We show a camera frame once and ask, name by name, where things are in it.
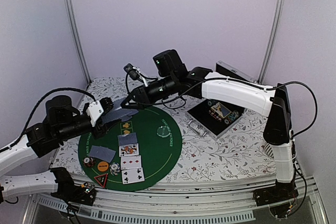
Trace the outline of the blue backed cards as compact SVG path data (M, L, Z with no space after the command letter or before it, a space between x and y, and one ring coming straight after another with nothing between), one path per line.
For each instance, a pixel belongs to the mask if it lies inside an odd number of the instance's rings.
M117 99L113 102L113 108L111 111L101 116L103 123L112 122L115 120L121 120L122 122L132 118L133 115L139 111L136 109L124 109L121 107L121 103L125 100L125 97Z

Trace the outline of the dark red chip stack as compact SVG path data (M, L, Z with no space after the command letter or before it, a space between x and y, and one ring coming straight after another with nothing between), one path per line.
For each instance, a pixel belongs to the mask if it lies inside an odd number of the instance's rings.
M86 168L94 167L96 164L96 160L94 157L87 156L82 160L83 166Z

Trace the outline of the orange big blind button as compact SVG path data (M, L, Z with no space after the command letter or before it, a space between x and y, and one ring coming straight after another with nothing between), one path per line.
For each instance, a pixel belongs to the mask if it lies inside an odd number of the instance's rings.
M101 161L97 165L97 170L101 173L107 172L109 170L109 163L106 161Z

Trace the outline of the red black triangular button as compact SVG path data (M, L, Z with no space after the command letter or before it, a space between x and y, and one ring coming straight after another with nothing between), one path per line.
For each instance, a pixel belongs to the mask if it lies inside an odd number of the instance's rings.
M95 176L94 179L102 188L105 188L107 181L108 181L108 175L109 174L107 173L101 174L101 175Z

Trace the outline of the row of poker chips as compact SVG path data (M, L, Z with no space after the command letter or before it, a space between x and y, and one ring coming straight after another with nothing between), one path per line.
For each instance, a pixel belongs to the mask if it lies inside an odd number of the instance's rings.
M213 100L213 99L207 100L208 106L214 106L217 102L218 102L217 100Z

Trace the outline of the dealt cards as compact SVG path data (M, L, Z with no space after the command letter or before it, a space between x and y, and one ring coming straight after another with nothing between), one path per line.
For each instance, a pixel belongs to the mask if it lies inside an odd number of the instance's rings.
M104 155L104 148L101 146L91 146L88 156L101 159Z

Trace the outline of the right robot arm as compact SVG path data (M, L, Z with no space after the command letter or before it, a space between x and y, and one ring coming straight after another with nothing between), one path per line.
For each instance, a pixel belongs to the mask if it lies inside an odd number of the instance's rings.
M121 103L127 109L145 109L162 105L163 99L173 94L189 95L198 99L227 102L259 113L267 118L263 132L270 144L276 165L276 186L271 196L276 201L291 194L294 183L294 138L287 84L275 87L253 84L224 76L211 69L195 67L191 71L180 59L175 49L163 51L153 57L160 78L128 90Z

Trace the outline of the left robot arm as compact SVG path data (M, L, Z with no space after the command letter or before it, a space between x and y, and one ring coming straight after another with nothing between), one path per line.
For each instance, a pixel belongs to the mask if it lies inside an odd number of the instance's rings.
M112 110L113 102L109 97L93 99L79 111L72 106L71 97L58 95L48 100L45 108L46 117L41 123L26 124L16 140L1 148L1 202L21 195L49 193L67 204L91 206L96 197L95 187L90 183L76 185L64 167L31 175L7 173L49 154L74 137L88 133L96 138L104 136L112 124L104 124L103 117Z

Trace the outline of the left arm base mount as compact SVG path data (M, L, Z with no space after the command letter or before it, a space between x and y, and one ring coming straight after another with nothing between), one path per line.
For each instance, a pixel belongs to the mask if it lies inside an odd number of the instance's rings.
M81 185L71 183L58 184L57 191L51 193L52 197L63 200L65 203L73 202L86 206L93 206L96 198L94 184L85 182Z

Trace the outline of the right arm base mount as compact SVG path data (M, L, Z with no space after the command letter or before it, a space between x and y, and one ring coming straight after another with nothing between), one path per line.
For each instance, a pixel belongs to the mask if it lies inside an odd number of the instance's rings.
M253 191L253 199L257 206L274 204L296 197L298 197L298 191L294 180L290 183L280 183L276 181L274 186Z

